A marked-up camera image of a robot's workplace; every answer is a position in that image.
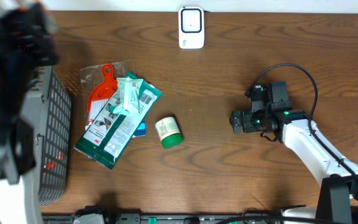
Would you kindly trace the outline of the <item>pale green small packet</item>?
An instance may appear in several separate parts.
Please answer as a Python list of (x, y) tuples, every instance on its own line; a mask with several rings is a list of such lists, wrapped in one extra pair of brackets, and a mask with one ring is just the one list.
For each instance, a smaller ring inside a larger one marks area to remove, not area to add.
[(113, 110), (114, 114), (125, 116), (140, 115), (139, 93), (143, 81), (143, 79), (130, 77), (117, 79), (119, 103)]

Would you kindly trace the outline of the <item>white jar green lid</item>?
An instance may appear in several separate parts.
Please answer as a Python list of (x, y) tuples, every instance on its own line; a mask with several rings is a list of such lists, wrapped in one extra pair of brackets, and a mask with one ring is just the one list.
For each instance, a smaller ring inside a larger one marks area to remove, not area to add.
[(169, 116), (156, 122), (155, 128), (164, 149), (180, 145), (183, 137), (174, 117)]

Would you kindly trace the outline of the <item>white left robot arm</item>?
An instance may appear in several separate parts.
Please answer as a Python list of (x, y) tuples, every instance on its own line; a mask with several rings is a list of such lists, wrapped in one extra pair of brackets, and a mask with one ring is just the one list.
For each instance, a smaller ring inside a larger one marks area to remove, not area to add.
[(41, 223), (34, 127), (25, 98), (55, 65), (55, 24), (40, 1), (0, 1), (0, 223)]

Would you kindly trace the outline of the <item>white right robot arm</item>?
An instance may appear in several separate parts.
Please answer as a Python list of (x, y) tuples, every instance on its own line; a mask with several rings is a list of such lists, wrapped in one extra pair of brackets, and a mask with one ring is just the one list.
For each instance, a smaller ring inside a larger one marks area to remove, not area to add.
[(350, 161), (320, 132), (303, 110), (293, 110), (291, 101), (252, 103), (250, 110), (233, 111), (230, 124), (236, 134), (256, 133), (291, 149), (312, 173), (318, 184), (332, 175), (358, 174)]

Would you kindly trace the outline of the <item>red packaged item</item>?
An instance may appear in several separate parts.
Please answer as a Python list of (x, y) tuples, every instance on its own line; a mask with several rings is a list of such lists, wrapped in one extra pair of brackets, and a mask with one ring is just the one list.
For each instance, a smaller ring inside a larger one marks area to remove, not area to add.
[(135, 72), (133, 60), (93, 65), (80, 69), (80, 83), (85, 106), (85, 129), (90, 127), (99, 111), (115, 94), (116, 78), (123, 78), (128, 72)]

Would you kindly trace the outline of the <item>green packaged item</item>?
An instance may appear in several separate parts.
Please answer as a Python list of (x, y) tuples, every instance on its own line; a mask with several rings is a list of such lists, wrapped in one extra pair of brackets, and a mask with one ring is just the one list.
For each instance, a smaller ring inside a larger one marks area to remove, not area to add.
[(74, 146), (77, 151), (108, 169), (116, 165), (151, 107), (162, 96), (162, 92), (144, 81), (139, 92), (140, 114), (135, 116), (112, 113), (117, 106), (118, 95), (113, 94)]

